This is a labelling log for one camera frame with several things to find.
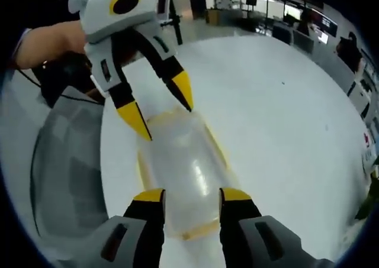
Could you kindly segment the person's left hand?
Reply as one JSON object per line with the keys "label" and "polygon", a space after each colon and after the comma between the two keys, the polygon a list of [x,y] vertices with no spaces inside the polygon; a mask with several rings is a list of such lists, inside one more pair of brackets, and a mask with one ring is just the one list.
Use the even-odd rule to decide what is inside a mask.
{"label": "person's left hand", "polygon": [[90,78],[92,64],[84,54],[67,52],[53,61],[46,61],[32,69],[41,85],[42,97],[53,107],[67,87],[89,96],[103,105],[105,99]]}

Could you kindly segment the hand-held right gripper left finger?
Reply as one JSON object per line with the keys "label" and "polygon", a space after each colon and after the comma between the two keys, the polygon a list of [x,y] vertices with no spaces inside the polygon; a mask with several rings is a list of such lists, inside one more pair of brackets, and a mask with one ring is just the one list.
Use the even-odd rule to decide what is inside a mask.
{"label": "hand-held right gripper left finger", "polygon": [[89,237],[85,267],[159,267],[165,241],[166,190],[136,195],[124,215],[114,216]]}

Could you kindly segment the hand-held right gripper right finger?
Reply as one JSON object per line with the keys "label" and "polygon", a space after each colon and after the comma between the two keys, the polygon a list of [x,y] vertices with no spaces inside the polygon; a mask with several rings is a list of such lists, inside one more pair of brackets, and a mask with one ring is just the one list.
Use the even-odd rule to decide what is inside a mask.
{"label": "hand-held right gripper right finger", "polygon": [[303,250],[300,237],[235,188],[219,189],[220,242],[226,267],[335,267]]}

